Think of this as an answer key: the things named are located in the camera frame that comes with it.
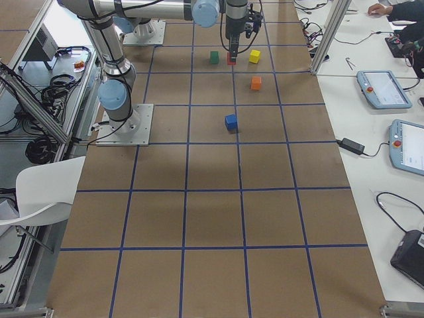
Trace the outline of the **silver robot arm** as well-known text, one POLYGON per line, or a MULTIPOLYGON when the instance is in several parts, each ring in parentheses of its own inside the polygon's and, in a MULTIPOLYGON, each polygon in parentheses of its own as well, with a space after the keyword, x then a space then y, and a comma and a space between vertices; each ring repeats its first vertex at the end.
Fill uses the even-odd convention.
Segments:
POLYGON ((124 19, 175 19, 193 21, 209 28, 225 17, 223 45, 229 60, 236 62, 242 33, 250 38, 262 26, 262 11, 247 1, 62 1, 63 6, 86 21, 89 38, 103 61, 114 68, 125 59, 122 44, 113 26, 113 17, 124 19))
POLYGON ((125 57, 111 17, 86 20, 83 24, 105 72, 97 95, 109 117, 109 126, 114 133, 129 133, 135 130, 140 122, 132 105, 135 68, 125 57))

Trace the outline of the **person's hand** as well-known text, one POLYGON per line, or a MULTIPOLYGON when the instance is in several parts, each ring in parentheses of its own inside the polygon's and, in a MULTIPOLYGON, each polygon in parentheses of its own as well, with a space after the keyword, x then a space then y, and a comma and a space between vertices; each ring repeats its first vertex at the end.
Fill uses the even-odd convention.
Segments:
POLYGON ((367 10, 367 15, 378 15, 378 16, 385 16, 385 15, 391 15, 392 11, 394 9, 393 5, 383 5, 381 3, 375 3, 371 6, 369 6, 367 10))

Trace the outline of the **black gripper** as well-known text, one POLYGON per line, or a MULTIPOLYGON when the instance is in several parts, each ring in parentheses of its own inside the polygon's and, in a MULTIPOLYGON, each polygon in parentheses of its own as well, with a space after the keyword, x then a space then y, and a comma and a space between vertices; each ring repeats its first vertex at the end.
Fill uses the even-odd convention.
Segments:
POLYGON ((229 41, 229 53, 237 57, 238 43, 242 33, 250 38, 253 32, 258 33, 262 24, 262 12, 255 11, 248 2, 225 3, 225 37, 229 41))

